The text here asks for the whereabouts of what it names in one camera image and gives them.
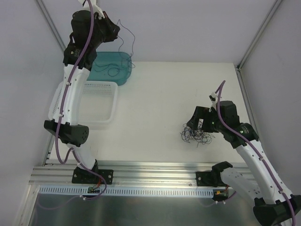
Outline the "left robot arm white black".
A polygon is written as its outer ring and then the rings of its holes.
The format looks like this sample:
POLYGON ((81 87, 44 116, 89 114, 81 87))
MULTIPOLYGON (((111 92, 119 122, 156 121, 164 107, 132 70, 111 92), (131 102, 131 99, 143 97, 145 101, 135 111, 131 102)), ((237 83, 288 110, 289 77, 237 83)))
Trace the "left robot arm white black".
POLYGON ((44 128, 55 136, 55 151, 61 164, 67 162, 59 154, 59 142, 69 148, 83 169, 82 177, 88 183, 99 178, 94 169, 96 159, 85 150, 84 143, 89 135, 89 128, 79 124, 79 107, 83 88, 97 57, 96 50, 102 43, 117 39, 120 27, 114 24, 106 12, 80 10, 72 15, 72 32, 69 43, 63 53, 63 81, 56 91, 50 108, 50 118, 44 122, 44 128))

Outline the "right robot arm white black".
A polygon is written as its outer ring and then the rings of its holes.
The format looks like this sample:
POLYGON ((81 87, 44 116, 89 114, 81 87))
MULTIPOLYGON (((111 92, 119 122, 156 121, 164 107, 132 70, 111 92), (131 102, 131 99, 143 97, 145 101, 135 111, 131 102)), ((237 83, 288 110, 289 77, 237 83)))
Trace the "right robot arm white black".
POLYGON ((236 105, 231 101, 221 101, 210 108, 196 106, 187 126, 196 131, 199 123, 203 132, 223 135, 243 158, 256 183, 244 178, 227 161, 215 164, 211 171, 197 172, 197 183, 232 187, 250 203, 262 226, 294 226, 296 214, 301 210, 301 197, 294 195, 280 179, 253 127, 240 122, 236 105))

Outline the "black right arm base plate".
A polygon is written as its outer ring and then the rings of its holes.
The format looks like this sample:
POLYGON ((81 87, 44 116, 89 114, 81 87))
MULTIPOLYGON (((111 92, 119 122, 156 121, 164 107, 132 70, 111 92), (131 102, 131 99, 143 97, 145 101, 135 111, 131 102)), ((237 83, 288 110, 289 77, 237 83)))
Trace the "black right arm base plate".
POLYGON ((196 172, 197 186, 210 186, 210 187, 225 187, 226 184, 222 182, 221 176, 212 171, 197 171, 196 172))

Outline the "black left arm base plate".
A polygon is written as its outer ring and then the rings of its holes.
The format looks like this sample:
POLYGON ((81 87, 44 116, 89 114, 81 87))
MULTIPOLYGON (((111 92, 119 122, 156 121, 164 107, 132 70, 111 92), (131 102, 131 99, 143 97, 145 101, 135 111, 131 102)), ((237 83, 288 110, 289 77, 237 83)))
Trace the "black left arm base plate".
MULTIPOLYGON (((106 184, 111 185, 113 182, 112 169, 98 169, 96 172, 98 175, 102 176, 106 184)), ((73 184, 97 184, 99 182, 99 177, 81 168, 76 168, 73 171, 71 182, 73 184)))

